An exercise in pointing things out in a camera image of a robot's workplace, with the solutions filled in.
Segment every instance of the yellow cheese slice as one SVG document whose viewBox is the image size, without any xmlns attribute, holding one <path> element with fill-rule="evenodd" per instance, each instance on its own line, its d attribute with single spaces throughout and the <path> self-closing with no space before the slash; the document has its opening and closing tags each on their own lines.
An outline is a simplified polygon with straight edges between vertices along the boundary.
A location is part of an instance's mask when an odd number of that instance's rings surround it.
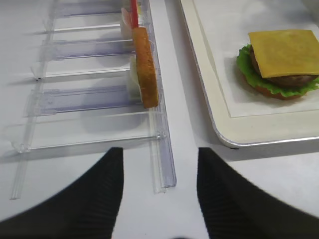
<svg viewBox="0 0 319 239">
<path fill-rule="evenodd" d="M 319 75 L 319 42 L 311 30 L 249 33 L 263 78 Z"/>
</svg>

